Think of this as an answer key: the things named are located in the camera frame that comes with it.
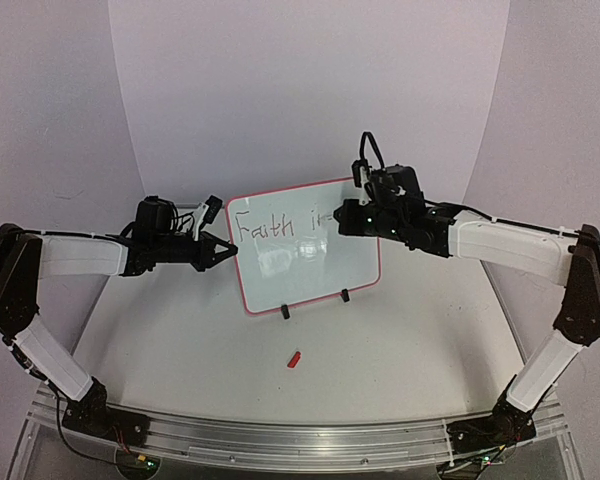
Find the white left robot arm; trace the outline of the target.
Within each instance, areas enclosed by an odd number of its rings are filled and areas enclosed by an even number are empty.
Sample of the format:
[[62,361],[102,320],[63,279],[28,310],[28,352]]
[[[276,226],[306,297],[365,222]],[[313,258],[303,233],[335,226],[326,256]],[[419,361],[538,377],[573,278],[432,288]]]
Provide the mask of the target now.
[[163,264],[205,272],[238,252],[208,230],[222,207],[220,198],[210,196],[182,213],[172,202],[148,196],[118,234],[0,225],[1,338],[25,370],[68,400],[90,433],[104,435],[114,426],[108,393],[49,329],[43,284],[64,277],[134,278]]

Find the pink framed whiteboard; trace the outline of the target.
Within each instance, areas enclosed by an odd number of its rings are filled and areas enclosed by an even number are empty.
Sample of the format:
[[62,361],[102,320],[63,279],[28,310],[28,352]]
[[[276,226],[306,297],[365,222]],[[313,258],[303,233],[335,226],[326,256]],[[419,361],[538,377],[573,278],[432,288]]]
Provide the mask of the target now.
[[335,218],[322,219],[356,196],[353,180],[342,178],[228,202],[225,215],[238,247],[236,270],[248,314],[280,312],[282,304],[377,284],[379,240],[341,236]]

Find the red marker cap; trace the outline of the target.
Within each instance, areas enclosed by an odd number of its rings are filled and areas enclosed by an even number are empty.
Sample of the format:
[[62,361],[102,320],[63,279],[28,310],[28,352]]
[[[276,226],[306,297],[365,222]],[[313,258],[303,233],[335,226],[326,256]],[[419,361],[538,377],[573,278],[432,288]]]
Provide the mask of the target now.
[[294,369],[297,364],[299,363],[299,361],[301,360],[301,352],[300,351],[296,351],[293,356],[291,357],[291,359],[289,360],[289,362],[287,363],[287,367],[289,369]]

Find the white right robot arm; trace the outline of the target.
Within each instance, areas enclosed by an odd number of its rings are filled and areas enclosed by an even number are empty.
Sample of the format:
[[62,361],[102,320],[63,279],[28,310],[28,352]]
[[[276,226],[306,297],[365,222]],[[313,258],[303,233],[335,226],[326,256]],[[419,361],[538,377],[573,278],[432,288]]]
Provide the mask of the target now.
[[600,231],[528,224],[425,198],[415,171],[352,165],[356,196],[335,211],[343,236],[377,237],[488,272],[525,364],[504,406],[531,411],[566,368],[600,338]]

